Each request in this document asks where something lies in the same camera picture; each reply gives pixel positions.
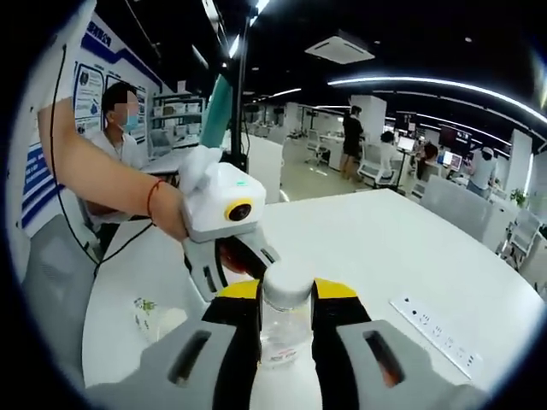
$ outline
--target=computer monitor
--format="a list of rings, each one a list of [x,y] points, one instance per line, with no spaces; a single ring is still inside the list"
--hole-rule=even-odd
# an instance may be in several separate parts
[[[397,148],[403,149],[405,151],[411,151],[414,149],[414,143],[416,141],[412,138],[400,137],[397,144]]]
[[[443,164],[452,168],[454,171],[459,171],[462,166],[462,157],[453,152],[446,151],[443,157]]]

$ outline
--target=poster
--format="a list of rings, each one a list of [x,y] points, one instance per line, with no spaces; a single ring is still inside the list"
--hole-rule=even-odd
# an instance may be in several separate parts
[[[74,78],[74,118],[80,135],[101,130],[103,91],[103,73],[80,63]]]
[[[109,72],[106,77],[106,88],[109,88],[111,85],[116,84],[123,79],[116,73]],[[138,126],[134,130],[129,132],[129,134],[139,141],[140,138],[143,138],[146,134],[146,88],[141,85],[136,85],[127,81],[133,87],[137,89],[137,99],[138,99]]]

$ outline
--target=hand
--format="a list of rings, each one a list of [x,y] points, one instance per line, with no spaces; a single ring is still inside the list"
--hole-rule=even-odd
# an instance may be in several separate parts
[[[221,244],[221,262],[224,267],[227,267],[234,273],[246,274],[247,269],[245,268],[244,262],[238,259],[238,255],[226,246]]]
[[[184,200],[182,193],[169,184],[160,183],[157,191],[152,193],[150,211],[152,221],[158,228],[173,239],[182,243],[188,237],[185,222],[181,213],[181,204]],[[221,243],[221,262],[235,273],[246,273],[244,262],[238,258],[235,249],[230,250],[229,242]]]

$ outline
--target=green plant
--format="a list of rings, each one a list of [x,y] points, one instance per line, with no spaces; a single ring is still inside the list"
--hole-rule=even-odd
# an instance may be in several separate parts
[[[526,195],[522,190],[516,189],[511,192],[511,201],[515,201],[519,207],[524,207],[526,203]]]

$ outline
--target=power strip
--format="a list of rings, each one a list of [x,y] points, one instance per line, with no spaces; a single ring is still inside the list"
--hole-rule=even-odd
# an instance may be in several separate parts
[[[390,304],[468,378],[479,374],[480,355],[461,344],[457,335],[431,315],[432,310],[409,296],[392,299]]]

